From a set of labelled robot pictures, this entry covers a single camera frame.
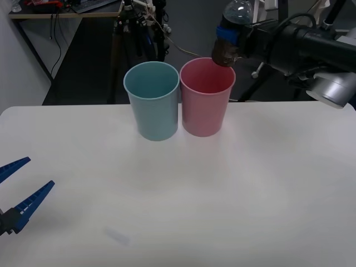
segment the keyboard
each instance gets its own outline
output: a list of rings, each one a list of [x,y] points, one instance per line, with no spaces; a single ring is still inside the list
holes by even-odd
[[[72,6],[72,9],[80,14],[117,1],[118,0],[82,0],[80,4]]]

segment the blue cup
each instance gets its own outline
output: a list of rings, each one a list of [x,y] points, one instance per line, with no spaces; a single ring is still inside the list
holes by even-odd
[[[178,129],[179,74],[164,62],[145,62],[123,78],[139,133],[151,141],[170,138]]]

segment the silver cylinder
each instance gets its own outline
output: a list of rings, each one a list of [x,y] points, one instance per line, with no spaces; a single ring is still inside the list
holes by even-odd
[[[356,28],[338,41],[356,46],[355,38]],[[315,85],[306,93],[331,107],[343,108],[356,93],[355,73],[317,73],[314,78]]]

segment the plastic bottle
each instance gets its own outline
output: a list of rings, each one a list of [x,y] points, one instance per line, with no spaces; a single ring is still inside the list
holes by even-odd
[[[239,31],[242,25],[252,23],[253,8],[249,0],[232,0],[222,15],[223,19],[216,29],[217,40],[211,57],[216,64],[231,67],[239,58]]]
[[[249,0],[232,0],[224,9],[223,16],[234,24],[250,24],[253,8]]]
[[[19,0],[11,0],[12,7],[11,11],[12,12],[20,12],[22,10],[21,6],[18,4]]]

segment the pink cup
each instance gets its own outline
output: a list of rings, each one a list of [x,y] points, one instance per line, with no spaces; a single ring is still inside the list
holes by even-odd
[[[216,134],[223,124],[231,88],[236,80],[232,68],[211,58],[189,61],[180,71],[183,127],[192,135]]]

